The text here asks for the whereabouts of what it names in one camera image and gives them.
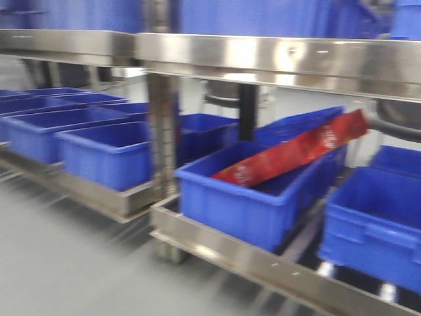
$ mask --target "gray floor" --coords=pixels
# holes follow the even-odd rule
[[[119,225],[22,177],[0,178],[0,205],[0,315],[290,314],[196,257],[160,261],[147,217]]]

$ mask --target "red packaging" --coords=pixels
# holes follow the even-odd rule
[[[212,177],[241,186],[255,186],[306,165],[339,146],[367,133],[361,110],[340,115],[294,139],[244,159]]]

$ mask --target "bin handle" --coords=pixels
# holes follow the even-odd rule
[[[370,224],[367,226],[365,233],[367,236],[383,240],[392,244],[396,244],[405,248],[416,249],[418,246],[417,238],[402,232],[398,232],[391,228],[385,228],[382,226]]]

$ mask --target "stainless steel shelf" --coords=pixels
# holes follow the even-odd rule
[[[129,222],[145,214],[157,200],[152,182],[118,192],[63,172],[60,165],[44,165],[12,153],[4,146],[0,146],[0,166],[11,171],[8,178],[27,176],[119,223]]]
[[[137,35],[149,72],[421,102],[421,41]]]
[[[94,30],[0,30],[0,54],[91,66],[136,66],[136,36]]]
[[[172,196],[152,206],[152,224],[157,229],[151,234],[161,242],[328,315],[421,315],[397,303],[386,302],[361,288],[324,277],[320,271],[318,273],[295,262],[297,253],[303,253],[313,241],[314,229],[320,228],[321,212],[314,214],[302,233],[278,256],[182,216],[177,211],[177,205],[178,196]]]

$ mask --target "blue plastic bin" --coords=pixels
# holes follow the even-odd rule
[[[61,161],[55,132],[125,122],[126,116],[106,109],[77,109],[5,117],[8,147],[42,163]]]
[[[330,107],[319,111],[281,118],[254,131],[256,142],[275,146],[343,114],[343,107]]]
[[[0,28],[2,29],[25,29],[28,28],[27,16],[15,12],[0,13]]]
[[[421,177],[421,151],[381,146],[370,166]]]
[[[328,187],[322,179],[330,164],[323,157],[255,188],[210,178],[265,149],[265,145],[239,142],[178,169],[184,216],[273,251],[300,212],[326,193]],[[326,186],[323,194],[321,186]]]
[[[198,113],[182,115],[180,119],[184,163],[225,148],[238,140],[236,118]]]
[[[275,146],[282,142],[286,142],[303,132],[316,128],[341,114],[343,114],[343,107],[338,106],[281,118],[276,122],[256,129],[254,132],[255,141],[260,144]],[[326,154],[326,157],[330,157],[332,165],[335,166],[335,168],[329,172],[329,175],[326,175],[328,183],[332,183],[332,179],[343,171],[347,150],[348,145],[343,145]]]
[[[361,0],[336,0],[330,20],[330,37],[376,38],[379,18]]]
[[[145,122],[107,125],[57,133],[63,169],[124,191],[153,175],[151,136]]]
[[[358,168],[328,201],[319,257],[421,292],[421,179]]]
[[[334,0],[181,0],[188,34],[326,37]]]
[[[79,105],[54,97],[31,97],[0,102],[0,142],[9,141],[3,117],[77,109]]]
[[[147,120],[149,103],[121,103],[111,105],[101,105],[104,109],[112,109],[126,114],[132,121]]]
[[[18,91],[18,90],[0,90],[0,102],[16,99],[26,99],[31,97],[27,92]]]
[[[396,0],[391,37],[421,40],[421,0]]]
[[[78,88],[47,88],[47,89],[33,89],[33,90],[24,90],[24,93],[30,93],[39,97],[56,97],[63,95],[71,94],[83,94],[83,93],[92,93],[88,90],[78,89]]]
[[[86,105],[103,105],[103,104],[115,104],[125,103],[128,99],[124,97],[117,97],[115,95],[109,95],[104,93],[83,93],[74,95],[57,96],[59,99],[63,99],[69,102]]]
[[[144,31],[142,1],[138,0],[38,0],[46,12],[46,28],[58,30]]]

